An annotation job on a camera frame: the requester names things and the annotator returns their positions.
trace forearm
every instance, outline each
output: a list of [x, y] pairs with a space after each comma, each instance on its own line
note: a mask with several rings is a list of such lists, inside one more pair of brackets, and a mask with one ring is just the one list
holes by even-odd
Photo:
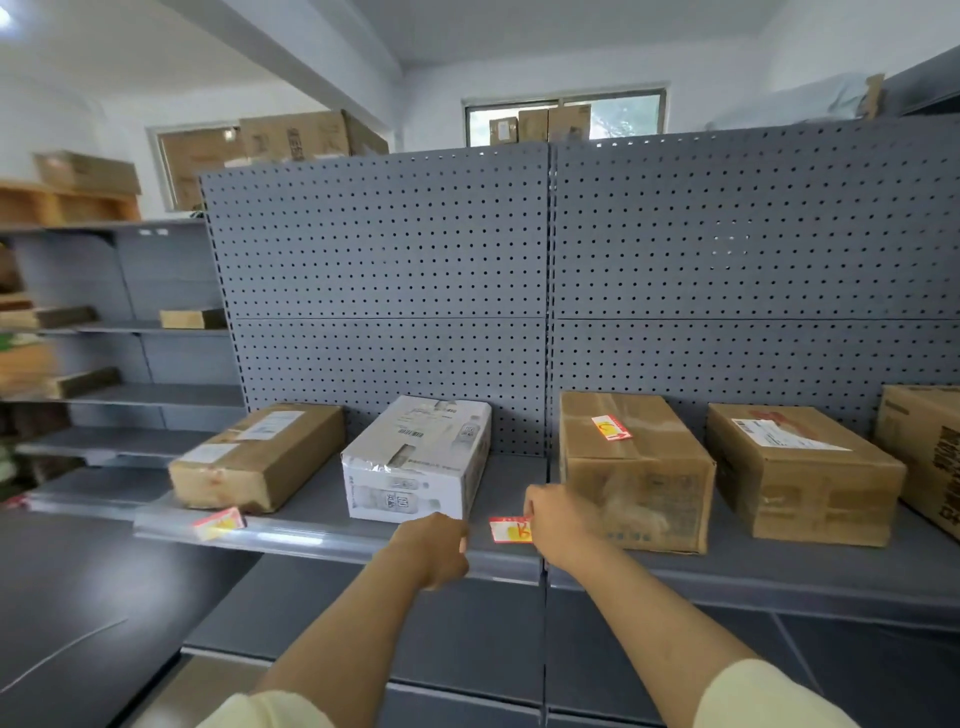
[[756, 657], [618, 546], [590, 542], [570, 572], [623, 645], [668, 728], [691, 728], [713, 678]]
[[402, 549], [377, 553], [263, 676], [258, 692], [296, 692], [337, 728], [372, 728], [396, 640], [423, 574]]

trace person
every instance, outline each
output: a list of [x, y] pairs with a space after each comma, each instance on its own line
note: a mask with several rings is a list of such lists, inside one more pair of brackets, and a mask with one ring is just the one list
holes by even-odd
[[[524, 515], [548, 563], [587, 591], [667, 728], [855, 728], [603, 536], [596, 507], [564, 485], [532, 485]], [[401, 524], [340, 597], [201, 728], [372, 728], [407, 612], [421, 589], [467, 573], [467, 525]]]

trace white box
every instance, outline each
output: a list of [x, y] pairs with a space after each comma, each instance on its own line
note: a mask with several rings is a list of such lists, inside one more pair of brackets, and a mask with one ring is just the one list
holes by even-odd
[[403, 523], [465, 519], [490, 452], [482, 401], [400, 397], [341, 454], [350, 516]]

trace white wall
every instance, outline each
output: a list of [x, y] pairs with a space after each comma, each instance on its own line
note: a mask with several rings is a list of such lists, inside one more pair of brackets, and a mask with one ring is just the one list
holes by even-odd
[[405, 151], [462, 147], [464, 101], [667, 87], [666, 130], [702, 129], [758, 93], [765, 58], [750, 37], [578, 51], [424, 68], [404, 80]]
[[277, 79], [266, 83], [216, 86], [188, 93], [123, 96], [102, 102], [99, 136], [108, 157], [136, 165], [143, 187], [144, 219], [183, 217], [164, 206], [162, 171], [156, 163], [149, 129], [236, 122], [247, 116], [322, 111], [324, 107]]
[[790, 0], [761, 44], [769, 90], [847, 71], [892, 76], [960, 45], [960, 2]]
[[100, 154], [94, 110], [55, 85], [0, 75], [0, 179], [37, 181], [31, 153], [55, 149]]

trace window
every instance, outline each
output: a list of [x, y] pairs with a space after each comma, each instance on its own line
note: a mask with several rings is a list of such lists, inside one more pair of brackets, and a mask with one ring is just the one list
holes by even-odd
[[157, 133], [156, 145], [172, 210], [202, 209], [197, 175], [244, 156], [240, 130], [232, 125]]
[[627, 93], [573, 96], [543, 99], [526, 103], [495, 104], [467, 107], [467, 146], [490, 144], [490, 122], [516, 116], [527, 109], [553, 109], [558, 106], [591, 104], [590, 138], [610, 139], [616, 136], [645, 136], [663, 133], [666, 112], [666, 89]]

